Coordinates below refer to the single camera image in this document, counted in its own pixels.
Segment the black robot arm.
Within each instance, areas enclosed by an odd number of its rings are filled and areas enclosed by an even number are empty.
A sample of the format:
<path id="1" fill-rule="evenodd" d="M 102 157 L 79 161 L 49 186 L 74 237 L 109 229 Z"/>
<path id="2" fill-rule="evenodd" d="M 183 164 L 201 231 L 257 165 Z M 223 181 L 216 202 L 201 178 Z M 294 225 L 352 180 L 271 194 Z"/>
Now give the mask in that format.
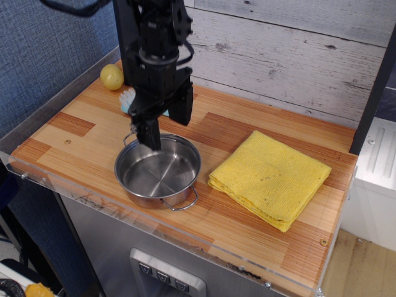
<path id="1" fill-rule="evenodd" d="M 192 19 L 183 1 L 113 1 L 124 83 L 136 96 L 128 113 L 137 140 L 160 150 L 158 117 L 188 125 L 192 114 Z"/>

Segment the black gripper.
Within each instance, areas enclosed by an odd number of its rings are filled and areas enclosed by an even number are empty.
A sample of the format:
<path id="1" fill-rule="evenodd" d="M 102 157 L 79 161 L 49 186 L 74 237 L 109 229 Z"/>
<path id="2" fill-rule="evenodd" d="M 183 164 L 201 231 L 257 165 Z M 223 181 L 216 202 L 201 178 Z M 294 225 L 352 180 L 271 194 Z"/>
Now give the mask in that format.
<path id="1" fill-rule="evenodd" d="M 190 80 L 192 69 L 178 69 L 176 62 L 151 65 L 138 54 L 128 54 L 132 66 L 132 85 L 136 97 L 129 108 L 132 123 L 136 125 L 140 144 L 161 150 L 158 117 L 154 110 L 168 110 L 171 120 L 187 126 L 191 120 L 193 87 Z"/>

